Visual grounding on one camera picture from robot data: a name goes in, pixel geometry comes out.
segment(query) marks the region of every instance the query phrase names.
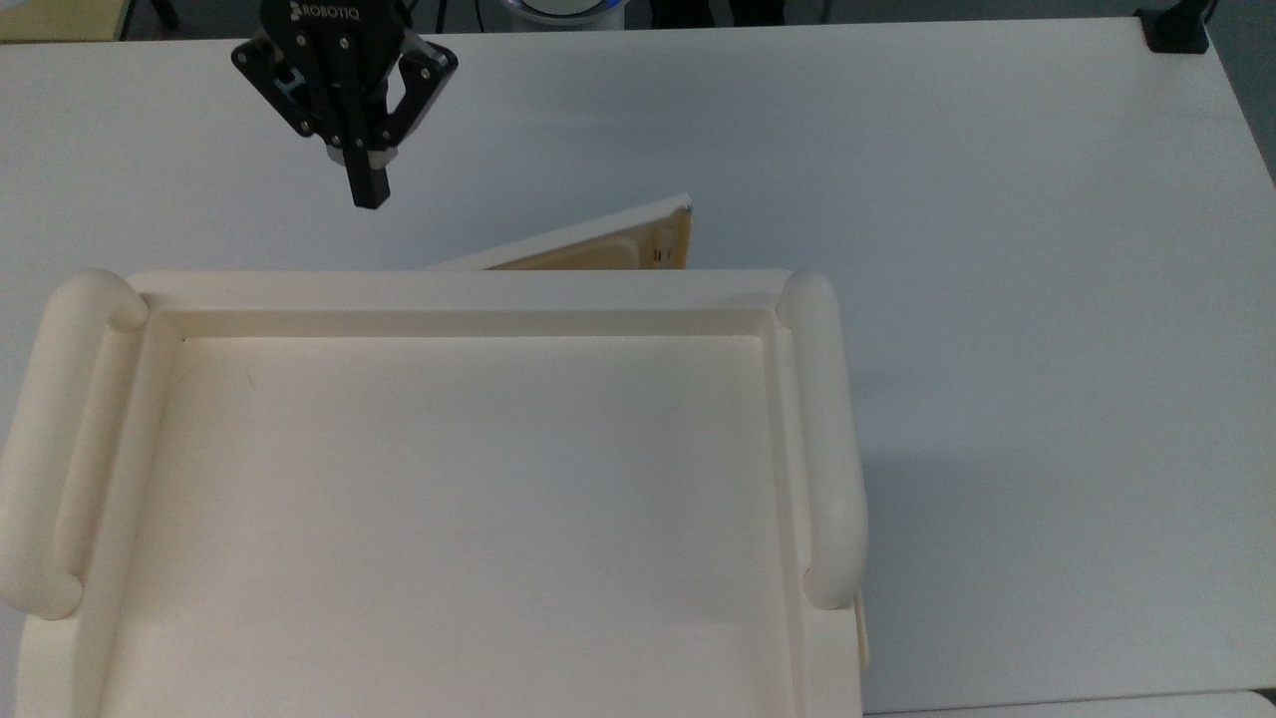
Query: tray handle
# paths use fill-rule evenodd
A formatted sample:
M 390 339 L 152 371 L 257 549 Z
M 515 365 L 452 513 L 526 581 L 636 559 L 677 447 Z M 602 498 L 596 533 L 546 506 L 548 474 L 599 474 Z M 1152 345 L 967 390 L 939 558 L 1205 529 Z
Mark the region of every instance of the tray handle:
M 868 506 L 837 292 L 824 274 L 801 269 L 785 282 L 776 312 L 792 332 L 810 495 L 810 566 L 803 592 L 818 608 L 842 608 L 864 578 Z
M 131 332 L 148 314 L 138 292 L 103 269 L 70 277 L 45 306 L 0 457 L 0 598 L 19 611 L 57 620 L 79 606 L 80 580 L 54 557 L 66 474 L 106 328 Z

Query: white table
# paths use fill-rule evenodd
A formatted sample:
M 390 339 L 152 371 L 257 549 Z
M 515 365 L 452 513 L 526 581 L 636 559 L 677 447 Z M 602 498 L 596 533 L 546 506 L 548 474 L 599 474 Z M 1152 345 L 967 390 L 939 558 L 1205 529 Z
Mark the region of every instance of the white table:
M 1212 51 L 1133 19 L 445 43 L 375 213 L 231 42 L 0 47 L 0 430 L 78 268 L 416 268 L 686 190 L 693 267 L 841 288 L 865 710 L 1276 685 L 1276 190 Z
M 891 715 L 893 718 L 1273 718 L 1276 707 L 1259 695 L 1245 691 L 1037 703 Z

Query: black clamp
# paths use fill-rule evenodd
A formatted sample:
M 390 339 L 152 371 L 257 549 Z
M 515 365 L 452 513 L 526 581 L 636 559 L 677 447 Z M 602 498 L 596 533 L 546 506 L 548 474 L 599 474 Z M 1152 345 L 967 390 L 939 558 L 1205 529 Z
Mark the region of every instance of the black clamp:
M 1152 52 L 1205 55 L 1210 48 L 1205 23 L 1216 4 L 1217 0 L 1182 0 L 1169 10 L 1136 10 L 1134 17 L 1143 23 L 1143 37 Z

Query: white tray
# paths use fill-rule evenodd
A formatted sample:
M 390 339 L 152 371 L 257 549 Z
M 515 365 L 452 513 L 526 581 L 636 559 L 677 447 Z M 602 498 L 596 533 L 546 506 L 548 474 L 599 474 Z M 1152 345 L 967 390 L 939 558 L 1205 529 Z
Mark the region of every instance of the white tray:
M 819 274 L 84 272 L 0 487 L 19 718 L 860 715 Z

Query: robotiq logo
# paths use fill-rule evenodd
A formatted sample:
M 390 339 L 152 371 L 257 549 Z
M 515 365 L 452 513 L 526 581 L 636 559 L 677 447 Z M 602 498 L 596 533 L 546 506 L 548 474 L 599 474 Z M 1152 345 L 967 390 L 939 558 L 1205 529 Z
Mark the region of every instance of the robotiq logo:
M 328 18 L 333 20 L 359 22 L 359 8 L 346 8 L 343 5 L 314 5 L 310 3 L 288 3 L 292 9 L 292 22 L 301 18 Z

